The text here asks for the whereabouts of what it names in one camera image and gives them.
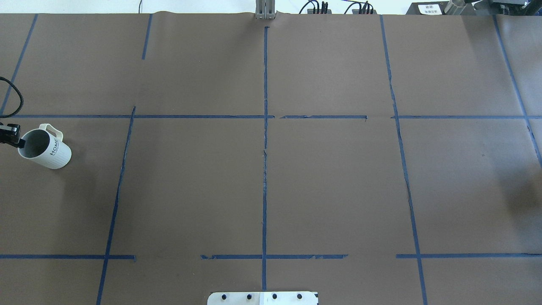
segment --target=metal plate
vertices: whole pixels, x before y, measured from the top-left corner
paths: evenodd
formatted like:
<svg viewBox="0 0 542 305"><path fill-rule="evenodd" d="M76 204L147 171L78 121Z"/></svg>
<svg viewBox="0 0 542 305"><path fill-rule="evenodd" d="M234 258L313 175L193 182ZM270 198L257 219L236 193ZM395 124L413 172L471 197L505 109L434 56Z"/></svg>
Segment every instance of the metal plate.
<svg viewBox="0 0 542 305"><path fill-rule="evenodd" d="M207 299L207 305L317 305L317 296L318 293L310 291L213 293Z"/></svg>

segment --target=white wall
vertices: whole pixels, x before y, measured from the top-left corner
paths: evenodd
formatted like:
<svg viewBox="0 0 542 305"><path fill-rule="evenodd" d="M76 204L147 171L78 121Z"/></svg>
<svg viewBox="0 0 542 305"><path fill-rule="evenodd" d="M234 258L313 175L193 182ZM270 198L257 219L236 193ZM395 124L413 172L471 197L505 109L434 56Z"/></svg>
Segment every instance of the white wall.
<svg viewBox="0 0 542 305"><path fill-rule="evenodd" d="M276 0L276 9L297 14L305 0ZM350 4L329 0L333 13ZM372 0L379 14L405 14L412 0ZM0 13L137 13L139 0L0 0ZM143 0L142 12L254 12L255 0Z"/></svg>

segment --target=black cable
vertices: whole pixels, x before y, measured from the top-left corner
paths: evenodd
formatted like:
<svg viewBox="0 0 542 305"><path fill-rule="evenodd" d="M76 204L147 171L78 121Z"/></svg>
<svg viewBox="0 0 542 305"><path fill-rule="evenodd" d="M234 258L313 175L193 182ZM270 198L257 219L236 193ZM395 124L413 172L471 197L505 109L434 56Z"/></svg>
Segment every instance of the black cable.
<svg viewBox="0 0 542 305"><path fill-rule="evenodd" d="M348 6L348 8L346 8L346 10L344 11L344 14L345 15L348 10L354 5L354 4L359 4L359 10L362 10L362 4L360 2L352 2L352 4L350 4L350 6Z"/></svg>
<svg viewBox="0 0 542 305"><path fill-rule="evenodd" d="M22 96L21 92L19 91L19 89L17 89L17 87L15 87L15 85L11 81L9 81L9 79L0 77L0 80L3 80L5 82L7 82L15 90L15 92L17 92L17 95L19 96L19 99L21 100L21 103L19 104L19 108L17 108L17 110L15 110L12 114L10 114L10 115L0 115L0 119L5 119L5 118L10 118L10 117L12 117L12 116L19 113L19 111L23 107L24 99L23 99L23 96Z"/></svg>
<svg viewBox="0 0 542 305"><path fill-rule="evenodd" d="M522 10L521 15L533 16L540 9L542 9L542 0L532 0L529 4Z"/></svg>
<svg viewBox="0 0 542 305"><path fill-rule="evenodd" d="M372 6L372 4L369 3L369 1L366 1L365 4L363 5L363 10L361 14L371 15L374 12L374 10L375 8Z"/></svg>
<svg viewBox="0 0 542 305"><path fill-rule="evenodd" d="M365 10L367 9L368 2L365 2L363 4L363 8L358 11L358 15L365 14Z"/></svg>
<svg viewBox="0 0 542 305"><path fill-rule="evenodd" d="M301 8L301 10L299 11L299 13L302 13L303 12L303 9L309 4L309 3L312 3L312 6L313 6L313 11L312 13L315 14L316 12L314 11L316 9L316 5L314 5L314 2L316 2L316 4L318 4L318 1L317 0L309 0L307 1L307 3L305 3L305 5L303 5L303 7Z"/></svg>

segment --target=mug handle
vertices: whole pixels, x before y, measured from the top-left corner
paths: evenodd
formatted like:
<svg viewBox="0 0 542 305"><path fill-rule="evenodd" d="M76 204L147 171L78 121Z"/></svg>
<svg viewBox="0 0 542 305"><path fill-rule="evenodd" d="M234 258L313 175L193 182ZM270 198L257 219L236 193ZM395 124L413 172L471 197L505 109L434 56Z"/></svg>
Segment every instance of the mug handle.
<svg viewBox="0 0 542 305"><path fill-rule="evenodd" d="M49 132L53 132L55 134L55 137L59 139L60 142L62 142L62 139L64 138L64 134L62 131L54 128L51 124L40 124L39 129L47 131L49 129Z"/></svg>

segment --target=white mug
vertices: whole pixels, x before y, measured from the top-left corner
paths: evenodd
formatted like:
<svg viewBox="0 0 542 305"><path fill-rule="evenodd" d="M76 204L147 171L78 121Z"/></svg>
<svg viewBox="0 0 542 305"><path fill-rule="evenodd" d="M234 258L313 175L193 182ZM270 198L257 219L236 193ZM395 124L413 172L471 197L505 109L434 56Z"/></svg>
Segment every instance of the white mug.
<svg viewBox="0 0 542 305"><path fill-rule="evenodd" d="M38 129L24 134L22 139L26 143L23 148L18 149L19 155L50 169L61 168L72 158L72 150L62 142L63 138L62 132L51 124L41 124Z"/></svg>

